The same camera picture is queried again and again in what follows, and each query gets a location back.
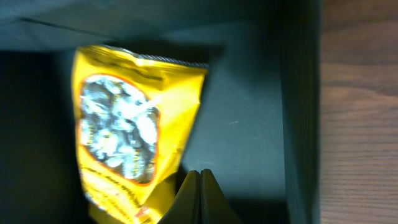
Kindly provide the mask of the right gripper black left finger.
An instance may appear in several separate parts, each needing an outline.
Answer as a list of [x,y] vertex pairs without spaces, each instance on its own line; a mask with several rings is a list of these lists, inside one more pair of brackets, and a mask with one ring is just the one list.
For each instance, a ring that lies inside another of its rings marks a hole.
[[175,200],[158,224],[198,224],[200,214],[201,176],[195,171],[188,172]]

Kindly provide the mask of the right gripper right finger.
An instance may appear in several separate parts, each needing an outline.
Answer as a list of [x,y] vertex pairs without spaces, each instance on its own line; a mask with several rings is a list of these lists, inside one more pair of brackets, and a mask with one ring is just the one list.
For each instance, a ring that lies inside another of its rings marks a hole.
[[243,224],[226,200],[212,171],[204,169],[200,175],[202,224]]

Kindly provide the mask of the black gift box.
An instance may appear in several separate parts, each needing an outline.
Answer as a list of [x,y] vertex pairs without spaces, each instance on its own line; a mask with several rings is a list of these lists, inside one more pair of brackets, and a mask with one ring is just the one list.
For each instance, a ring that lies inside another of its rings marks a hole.
[[209,65],[177,174],[210,169],[245,223],[318,223],[318,1],[1,0],[1,222],[90,223],[78,46]]

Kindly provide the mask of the yellow Hacks candy bag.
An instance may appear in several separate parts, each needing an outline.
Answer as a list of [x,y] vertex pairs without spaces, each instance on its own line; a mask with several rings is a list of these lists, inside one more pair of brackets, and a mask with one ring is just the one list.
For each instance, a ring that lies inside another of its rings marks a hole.
[[207,71],[107,45],[77,48],[76,158],[96,223],[157,223],[167,213]]

